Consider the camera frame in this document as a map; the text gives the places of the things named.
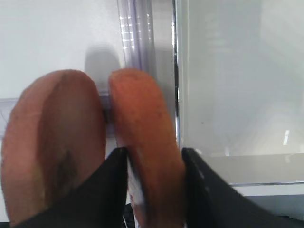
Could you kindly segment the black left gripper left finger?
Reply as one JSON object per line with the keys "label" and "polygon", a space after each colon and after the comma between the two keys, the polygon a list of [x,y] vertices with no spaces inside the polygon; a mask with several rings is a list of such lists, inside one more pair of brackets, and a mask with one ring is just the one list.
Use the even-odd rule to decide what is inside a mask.
{"label": "black left gripper left finger", "polygon": [[69,187],[54,202],[38,172],[9,178],[12,228],[120,228],[127,192],[127,149],[116,148],[81,185]]}

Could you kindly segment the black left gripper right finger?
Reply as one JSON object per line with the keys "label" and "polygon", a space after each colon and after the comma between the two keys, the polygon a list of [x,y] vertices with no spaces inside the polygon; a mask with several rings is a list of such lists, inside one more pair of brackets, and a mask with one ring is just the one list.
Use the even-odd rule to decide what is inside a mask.
{"label": "black left gripper right finger", "polygon": [[230,187],[193,148],[186,165],[186,226],[189,228],[302,228],[303,221],[275,216]]}

